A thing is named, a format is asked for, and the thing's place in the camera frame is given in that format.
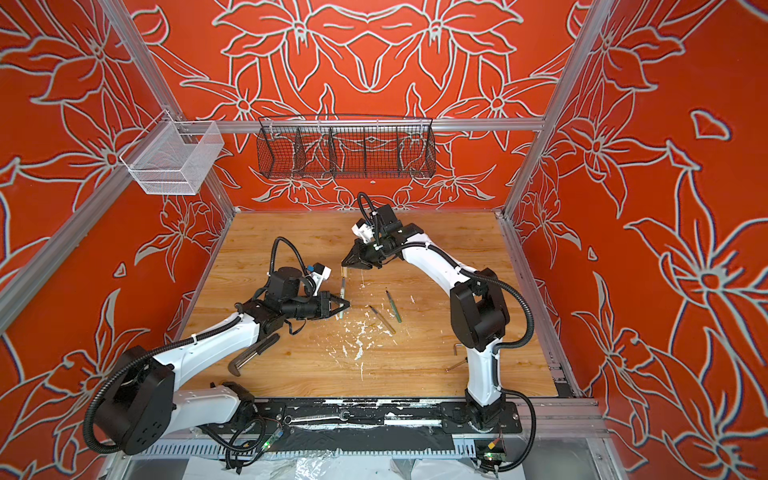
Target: wire basket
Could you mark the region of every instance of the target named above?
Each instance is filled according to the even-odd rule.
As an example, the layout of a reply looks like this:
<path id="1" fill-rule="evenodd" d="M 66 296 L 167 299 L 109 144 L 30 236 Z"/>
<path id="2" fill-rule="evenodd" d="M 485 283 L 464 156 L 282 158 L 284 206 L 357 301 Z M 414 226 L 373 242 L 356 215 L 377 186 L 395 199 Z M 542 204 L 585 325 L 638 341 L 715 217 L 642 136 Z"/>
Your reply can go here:
<path id="1" fill-rule="evenodd" d="M 157 134 L 146 140 L 149 145 L 141 155 L 123 163 L 131 176 L 148 194 L 195 195 L 224 146 L 215 121 L 210 122 L 197 141 L 185 141 L 172 121 L 157 124 Z"/>
<path id="2" fill-rule="evenodd" d="M 260 118 L 259 173 L 267 178 L 429 178 L 435 174 L 432 119 L 345 117 Z"/>

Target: plastic sheet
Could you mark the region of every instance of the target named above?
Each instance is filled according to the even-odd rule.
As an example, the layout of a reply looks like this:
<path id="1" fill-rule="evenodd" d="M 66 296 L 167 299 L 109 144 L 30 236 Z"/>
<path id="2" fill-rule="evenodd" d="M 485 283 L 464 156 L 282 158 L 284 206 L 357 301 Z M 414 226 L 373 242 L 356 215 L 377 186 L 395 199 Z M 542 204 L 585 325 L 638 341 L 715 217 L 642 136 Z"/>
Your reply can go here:
<path id="1" fill-rule="evenodd" d="M 243 468 L 241 475 L 224 470 L 223 462 L 190 458 L 183 480 L 404 480 L 385 456 L 324 455 L 294 460 L 260 461 Z M 416 460 L 410 480 L 482 480 L 481 475 L 456 460 Z M 499 475 L 500 480 L 525 480 L 522 468 Z"/>

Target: red wall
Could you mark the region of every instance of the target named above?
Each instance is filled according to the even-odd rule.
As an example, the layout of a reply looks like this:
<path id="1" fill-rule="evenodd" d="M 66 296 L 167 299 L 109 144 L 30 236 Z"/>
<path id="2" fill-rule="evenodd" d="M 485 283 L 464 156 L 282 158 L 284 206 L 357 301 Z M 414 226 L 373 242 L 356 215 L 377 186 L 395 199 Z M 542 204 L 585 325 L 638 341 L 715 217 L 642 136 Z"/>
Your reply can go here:
<path id="1" fill-rule="evenodd" d="M 2 336 L 0 478 L 95 478 L 81 434 L 127 348 L 174 338 L 225 219 L 195 197 L 132 184 Z"/>
<path id="2" fill-rule="evenodd" d="M 617 2 L 515 211 L 633 478 L 768 469 L 757 5 Z"/>
<path id="3" fill-rule="evenodd" d="M 3 2 L 0 290 L 160 111 L 96 5 Z"/>
<path id="4" fill-rule="evenodd" d="M 159 108 L 97 2 L 0 8 L 0 288 Z M 0 478 L 94 478 L 83 411 L 116 358 L 173 338 L 224 218 L 132 184 L 0 336 Z"/>
<path id="5" fill-rule="evenodd" d="M 206 2 L 126 5 L 191 119 L 371 113 L 543 115 L 588 2 Z M 438 136 L 427 180 L 267 180 L 253 135 L 217 173 L 243 209 L 344 209 L 365 190 L 407 208 L 504 203 L 533 133 Z"/>

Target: small tool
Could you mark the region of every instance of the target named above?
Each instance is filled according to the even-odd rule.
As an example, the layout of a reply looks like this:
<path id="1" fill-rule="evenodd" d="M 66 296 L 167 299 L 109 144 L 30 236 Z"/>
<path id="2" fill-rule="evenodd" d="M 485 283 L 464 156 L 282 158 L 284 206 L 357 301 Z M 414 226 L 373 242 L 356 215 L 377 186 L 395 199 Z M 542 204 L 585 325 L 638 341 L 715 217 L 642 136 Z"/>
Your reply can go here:
<path id="1" fill-rule="evenodd" d="M 341 269 L 342 277 L 341 277 L 341 291 L 339 292 L 339 296 L 344 298 L 344 291 L 346 290 L 346 271 L 347 267 L 343 266 Z M 341 313 L 339 313 L 339 320 L 344 318 L 344 311 L 342 310 Z"/>
<path id="2" fill-rule="evenodd" d="M 451 370 L 453 370 L 453 369 L 457 369 L 458 367 L 460 367 L 460 366 L 464 365 L 464 364 L 465 364 L 465 363 L 467 363 L 468 361 L 469 361 L 469 358 L 468 358 L 468 357 L 464 357 L 464 359 L 463 359 L 461 362 L 459 362 L 459 363 L 455 364 L 454 366 L 450 366 L 450 367 L 448 367 L 447 369 L 445 369 L 445 371 L 446 371 L 446 372 L 450 372 L 450 371 L 451 371 Z"/>
<path id="3" fill-rule="evenodd" d="M 320 420 L 341 420 L 342 422 L 346 422 L 349 420 L 349 411 L 342 410 L 336 414 L 330 413 L 327 415 L 308 415 L 306 417 L 296 418 L 293 418 L 291 415 L 286 415 L 285 418 L 283 418 L 283 423 L 286 425 L 291 425 L 293 423 L 318 422 Z"/>
<path id="4" fill-rule="evenodd" d="M 395 318 L 397 319 L 397 323 L 402 323 L 402 318 L 400 318 L 400 312 L 397 311 L 397 305 L 395 305 L 395 300 L 392 299 L 392 295 L 389 295 L 389 290 L 386 291 L 386 296 L 389 299 L 389 305 L 392 305 L 392 310 L 395 310 Z"/>
<path id="5" fill-rule="evenodd" d="M 230 373 L 234 376 L 240 376 L 240 369 L 243 368 L 243 365 L 248 363 L 254 356 L 264 353 L 266 349 L 274 345 L 279 339 L 280 334 L 274 333 L 273 335 L 268 336 L 266 339 L 261 340 L 260 342 L 256 342 L 243 350 L 243 352 L 232 359 L 230 364 L 227 366 Z"/>
<path id="6" fill-rule="evenodd" d="M 379 320 L 381 320 L 381 321 L 382 321 L 382 323 L 384 324 L 384 326 L 386 327 L 386 329 L 387 329 L 387 330 L 389 330 L 389 332 L 390 332 L 392 335 L 394 335 L 394 334 L 396 333 L 396 332 L 395 332 L 395 329 L 394 329 L 394 328 L 392 328 L 392 326 L 391 326 L 391 325 L 389 325 L 389 322 L 387 322 L 387 321 L 386 321 L 386 318 L 384 318 L 384 315 L 382 315 L 381 313 L 379 313 L 379 311 L 378 311 L 378 310 L 376 310 L 375 308 L 373 308 L 373 305 L 368 305 L 368 308 L 370 308 L 371 310 L 373 310 L 373 312 L 376 314 L 376 316 L 377 316 L 377 317 L 379 317 Z"/>

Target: wooden tabletop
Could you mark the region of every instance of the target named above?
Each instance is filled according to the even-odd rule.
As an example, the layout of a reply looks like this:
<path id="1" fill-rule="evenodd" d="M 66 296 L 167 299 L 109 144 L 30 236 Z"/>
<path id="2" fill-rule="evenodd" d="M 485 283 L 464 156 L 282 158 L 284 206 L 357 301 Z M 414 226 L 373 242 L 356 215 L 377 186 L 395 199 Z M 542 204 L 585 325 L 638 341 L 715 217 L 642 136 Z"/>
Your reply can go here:
<path id="1" fill-rule="evenodd" d="M 517 287 L 504 240 L 493 213 L 398 212 L 404 224 L 419 225 L 439 247 L 478 270 L 493 269 Z M 359 213 L 237 214 L 215 260 L 183 338 L 220 322 L 266 282 L 270 250 L 283 236 L 298 248 L 307 265 L 320 262 L 333 272 L 323 290 L 338 294 L 341 260 L 352 247 L 351 228 Z M 279 247 L 276 268 L 297 266 L 293 252 Z M 386 297 L 389 290 L 402 317 L 397 323 Z M 296 336 L 280 329 L 280 341 L 247 363 L 241 377 L 227 371 L 232 356 L 185 385 L 207 388 L 234 380 L 260 397 L 293 396 L 463 396 L 466 364 L 446 372 L 466 357 L 451 330 L 449 298 L 421 270 L 393 260 L 381 270 L 349 269 L 346 294 L 352 306 L 343 319 L 308 322 Z M 525 317 L 505 293 L 511 321 L 506 341 L 522 336 Z M 387 329 L 370 311 L 373 305 L 392 324 Z M 502 351 L 502 385 L 529 396 L 556 396 L 538 338 L 520 349 Z"/>

